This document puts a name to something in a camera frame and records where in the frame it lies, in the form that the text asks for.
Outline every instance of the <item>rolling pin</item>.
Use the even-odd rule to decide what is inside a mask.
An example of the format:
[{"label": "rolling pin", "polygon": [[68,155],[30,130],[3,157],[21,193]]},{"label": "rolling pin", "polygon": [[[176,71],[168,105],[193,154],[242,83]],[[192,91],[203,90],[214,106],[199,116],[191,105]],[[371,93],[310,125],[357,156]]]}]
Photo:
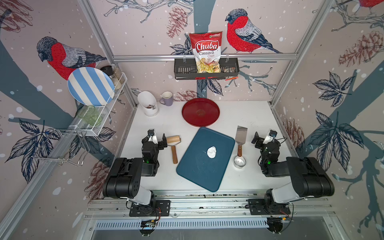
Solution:
[{"label": "rolling pin", "polygon": [[176,145],[181,142],[181,138],[179,135],[167,137],[167,145],[171,147],[172,149],[172,159],[173,163],[177,164],[177,155],[176,155]]}]

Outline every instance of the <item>blue cutting board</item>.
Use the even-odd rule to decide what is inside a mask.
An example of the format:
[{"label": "blue cutting board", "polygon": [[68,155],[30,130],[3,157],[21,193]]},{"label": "blue cutting board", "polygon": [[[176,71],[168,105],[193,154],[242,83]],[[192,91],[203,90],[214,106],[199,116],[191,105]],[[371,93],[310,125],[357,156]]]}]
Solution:
[{"label": "blue cutting board", "polygon": [[[216,192],[223,180],[235,140],[232,137],[201,127],[176,168],[178,175]],[[207,150],[216,147],[216,156],[209,158]]]}]

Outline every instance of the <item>red round tray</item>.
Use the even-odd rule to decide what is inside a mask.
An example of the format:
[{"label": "red round tray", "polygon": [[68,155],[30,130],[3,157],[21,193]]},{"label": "red round tray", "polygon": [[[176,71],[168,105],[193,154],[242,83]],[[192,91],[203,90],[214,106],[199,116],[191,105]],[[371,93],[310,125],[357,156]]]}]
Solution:
[{"label": "red round tray", "polygon": [[195,127],[207,127],[220,116],[218,105],[207,98],[194,98],[181,110],[184,120]]}]

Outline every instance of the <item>white table surface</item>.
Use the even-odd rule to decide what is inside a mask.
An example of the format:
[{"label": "white table surface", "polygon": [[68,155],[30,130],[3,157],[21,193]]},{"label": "white table surface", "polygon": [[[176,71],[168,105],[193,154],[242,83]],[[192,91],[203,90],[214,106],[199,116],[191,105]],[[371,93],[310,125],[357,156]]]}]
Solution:
[{"label": "white table surface", "polygon": [[[159,113],[148,117],[139,105],[124,144],[121,157],[142,157],[141,140],[149,129],[155,129],[157,139],[161,141],[163,133],[166,137],[180,135],[181,143],[176,146],[179,161],[183,157],[198,127],[189,125],[182,117],[181,110],[186,102],[173,102],[167,107],[159,104]],[[247,140],[243,145],[243,157],[247,164],[243,169],[236,169],[233,159],[237,155],[237,144],[232,151],[223,180],[218,193],[239,193],[249,190],[261,190],[280,187],[290,182],[290,177],[265,177],[257,164],[260,150],[251,143],[255,132],[265,137],[269,129],[278,132],[276,138],[282,138],[281,131],[272,114],[267,101],[216,101],[220,108],[220,117],[208,128],[235,138],[237,126],[248,128]],[[286,143],[280,147],[279,162],[290,157]],[[141,177],[140,185],[148,190],[193,190],[196,193],[207,193],[204,188],[190,182],[176,173],[177,164],[173,164],[170,147],[159,151],[160,166],[154,177]]]}]

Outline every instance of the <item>blue and white striped plate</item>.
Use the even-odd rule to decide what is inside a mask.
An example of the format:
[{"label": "blue and white striped plate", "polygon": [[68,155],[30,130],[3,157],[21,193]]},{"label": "blue and white striped plate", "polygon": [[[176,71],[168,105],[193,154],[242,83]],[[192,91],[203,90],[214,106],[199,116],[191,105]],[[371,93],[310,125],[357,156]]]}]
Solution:
[{"label": "blue and white striped plate", "polygon": [[87,106],[106,105],[114,96],[114,88],[110,77],[97,68],[78,68],[68,78],[68,89],[74,99]]}]

